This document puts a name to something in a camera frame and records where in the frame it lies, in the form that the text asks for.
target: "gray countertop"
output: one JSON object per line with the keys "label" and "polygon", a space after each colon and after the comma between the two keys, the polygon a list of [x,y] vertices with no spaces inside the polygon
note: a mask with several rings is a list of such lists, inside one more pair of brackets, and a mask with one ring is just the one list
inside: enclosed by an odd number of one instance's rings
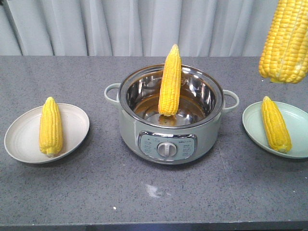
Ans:
{"label": "gray countertop", "polygon": [[[308,80],[274,84],[258,57],[183,57],[213,76],[240,105],[222,119],[200,159],[176,166],[146,161],[119,133],[104,89],[164,57],[0,57],[0,230],[249,230],[308,228],[308,161],[257,146],[242,113],[265,95],[308,111]],[[31,165],[8,155],[10,124],[48,96],[82,108],[83,143],[55,162]]]}

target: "control knob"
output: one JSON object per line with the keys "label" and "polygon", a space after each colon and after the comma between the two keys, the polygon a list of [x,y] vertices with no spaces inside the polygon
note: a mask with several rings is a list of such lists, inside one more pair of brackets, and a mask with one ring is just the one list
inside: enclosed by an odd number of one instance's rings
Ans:
{"label": "control knob", "polygon": [[163,157],[171,157],[177,153],[177,147],[170,142],[162,142],[157,146],[157,152]]}

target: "pot handle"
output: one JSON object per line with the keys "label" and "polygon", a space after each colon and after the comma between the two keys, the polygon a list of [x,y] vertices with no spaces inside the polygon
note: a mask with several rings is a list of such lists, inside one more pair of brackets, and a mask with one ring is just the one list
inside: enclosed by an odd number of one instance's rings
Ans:
{"label": "pot handle", "polygon": [[115,105],[115,106],[118,106],[120,101],[118,99],[118,96],[116,97],[116,100],[113,100],[111,99],[110,97],[108,97],[107,93],[111,90],[111,89],[115,89],[115,88],[119,88],[120,87],[120,83],[113,83],[113,84],[110,84],[108,87],[106,87],[105,91],[104,91],[104,95],[105,95],[105,99],[107,101],[109,101],[111,104]]}
{"label": "pot handle", "polygon": [[222,115],[225,115],[226,113],[232,112],[233,110],[235,110],[238,107],[238,105],[240,103],[240,99],[233,91],[230,91],[230,90],[223,90],[223,94],[229,95],[229,96],[231,96],[232,98],[235,99],[235,105],[233,105],[231,107],[225,107],[225,104],[224,104],[224,106],[221,110],[221,113],[222,113]]}

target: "pot rim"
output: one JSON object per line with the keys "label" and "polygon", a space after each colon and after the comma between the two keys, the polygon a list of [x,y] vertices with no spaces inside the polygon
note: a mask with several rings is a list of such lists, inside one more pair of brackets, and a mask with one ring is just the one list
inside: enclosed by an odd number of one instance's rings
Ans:
{"label": "pot rim", "polygon": [[137,80],[141,79],[143,75],[148,74],[148,73],[153,72],[153,71],[163,70],[164,65],[165,64],[154,64],[154,65],[150,65],[150,66],[145,66],[141,69],[138,69],[138,70],[132,72],[121,82],[120,87],[118,89],[118,99],[119,99],[120,105],[122,106],[122,109],[124,109],[129,116],[133,117],[137,121],[140,121],[140,122],[142,122],[146,125],[153,126],[153,127],[156,127],[156,128],[185,129],[185,128],[194,128],[194,127],[209,123],[213,119],[215,119],[218,114],[220,114],[220,112],[223,108],[223,105],[224,105],[224,94],[223,94],[223,90],[222,90],[221,86],[218,84],[218,82],[213,77],[211,77],[210,75],[208,75],[204,71],[201,71],[200,69],[197,69],[197,68],[194,68],[194,67],[191,67],[191,66],[188,66],[188,65],[183,65],[183,64],[182,64],[182,72],[185,73],[188,70],[192,70],[192,71],[198,73],[200,76],[205,77],[205,78],[203,78],[204,81],[207,80],[206,81],[207,83],[210,82],[212,84],[212,85],[210,85],[210,87],[213,89],[213,92],[214,92],[216,98],[219,99],[219,102],[215,103],[213,111],[207,117],[205,117],[205,118],[203,118],[203,119],[201,119],[201,120],[199,120],[195,123],[191,123],[191,124],[187,124],[187,125],[180,125],[180,126],[162,126],[162,125],[147,121],[147,120],[139,117],[137,114],[135,114],[135,112],[129,107],[127,100],[126,100],[127,89],[132,84],[134,84]]}

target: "plate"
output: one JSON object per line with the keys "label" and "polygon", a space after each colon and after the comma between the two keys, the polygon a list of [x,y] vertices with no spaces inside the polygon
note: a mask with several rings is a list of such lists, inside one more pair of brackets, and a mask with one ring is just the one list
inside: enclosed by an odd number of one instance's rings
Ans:
{"label": "plate", "polygon": [[30,164],[44,164],[65,157],[86,137],[90,121],[88,115],[74,105],[58,103],[63,126],[63,147],[57,157],[47,157],[39,150],[39,124],[42,107],[34,108],[18,117],[8,128],[4,146],[16,160]]}
{"label": "plate", "polygon": [[308,157],[308,114],[292,105],[275,102],[283,115],[292,140],[292,149],[284,154],[269,147],[262,121],[262,102],[253,103],[243,112],[243,125],[248,136],[266,151],[286,158]]}

